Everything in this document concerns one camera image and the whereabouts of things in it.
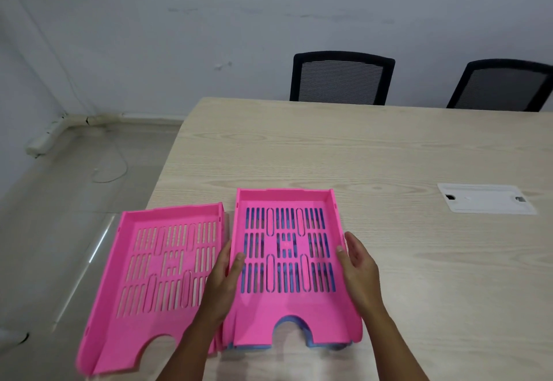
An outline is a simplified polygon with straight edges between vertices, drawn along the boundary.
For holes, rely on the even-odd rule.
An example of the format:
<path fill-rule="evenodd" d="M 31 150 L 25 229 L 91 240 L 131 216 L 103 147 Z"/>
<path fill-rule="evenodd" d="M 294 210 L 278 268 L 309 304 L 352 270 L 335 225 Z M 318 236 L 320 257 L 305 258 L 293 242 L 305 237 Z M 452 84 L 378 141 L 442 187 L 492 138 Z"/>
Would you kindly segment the person's left hand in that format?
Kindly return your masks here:
<path fill-rule="evenodd" d="M 230 312 L 236 295 L 228 291 L 228 271 L 234 259 L 231 253 L 232 242 L 228 241 L 220 250 L 216 262 L 208 276 L 198 316 L 218 328 Z"/>

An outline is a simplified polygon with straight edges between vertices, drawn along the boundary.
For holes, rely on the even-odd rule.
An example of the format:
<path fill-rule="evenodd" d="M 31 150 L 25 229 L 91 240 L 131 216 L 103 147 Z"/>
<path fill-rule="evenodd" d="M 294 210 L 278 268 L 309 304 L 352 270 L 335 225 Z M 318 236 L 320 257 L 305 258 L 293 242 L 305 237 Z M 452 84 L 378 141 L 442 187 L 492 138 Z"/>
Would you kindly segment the person's right hand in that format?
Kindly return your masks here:
<path fill-rule="evenodd" d="M 344 283 L 357 312 L 364 321 L 385 314 L 377 263 L 352 232 L 345 232 L 344 240 L 352 262 L 352 277 Z"/>

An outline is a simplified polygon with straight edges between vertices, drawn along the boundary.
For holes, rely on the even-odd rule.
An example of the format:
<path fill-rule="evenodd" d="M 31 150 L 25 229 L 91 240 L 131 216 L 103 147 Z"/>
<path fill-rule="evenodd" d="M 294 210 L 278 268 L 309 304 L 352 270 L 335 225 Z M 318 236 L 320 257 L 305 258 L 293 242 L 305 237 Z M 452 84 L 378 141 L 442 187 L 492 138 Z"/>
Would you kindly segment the person's left forearm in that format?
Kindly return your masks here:
<path fill-rule="evenodd" d="M 222 320 L 195 319 L 156 381 L 202 381 L 211 342 Z"/>

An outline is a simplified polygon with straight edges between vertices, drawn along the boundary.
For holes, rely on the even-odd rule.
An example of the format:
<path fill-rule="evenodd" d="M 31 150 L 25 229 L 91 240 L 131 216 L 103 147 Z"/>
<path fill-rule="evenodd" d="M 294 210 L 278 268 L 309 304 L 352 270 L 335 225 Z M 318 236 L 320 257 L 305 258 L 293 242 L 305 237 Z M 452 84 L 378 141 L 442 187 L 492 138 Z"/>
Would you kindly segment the person's right forearm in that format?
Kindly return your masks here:
<path fill-rule="evenodd" d="M 430 381 L 385 308 L 363 313 L 379 381 Z"/>

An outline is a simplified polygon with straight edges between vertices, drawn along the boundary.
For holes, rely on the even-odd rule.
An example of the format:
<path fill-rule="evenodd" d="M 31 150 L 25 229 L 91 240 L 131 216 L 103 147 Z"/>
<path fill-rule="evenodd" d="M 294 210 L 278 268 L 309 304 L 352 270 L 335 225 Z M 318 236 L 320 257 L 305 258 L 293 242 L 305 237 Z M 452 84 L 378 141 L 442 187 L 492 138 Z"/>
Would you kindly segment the black mesh office chair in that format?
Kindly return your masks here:
<path fill-rule="evenodd" d="M 553 65 L 517 59 L 470 62 L 448 109 L 539 112 L 553 92 Z"/>
<path fill-rule="evenodd" d="M 385 105 L 395 60 L 360 52 L 317 51 L 293 59 L 290 101 Z"/>

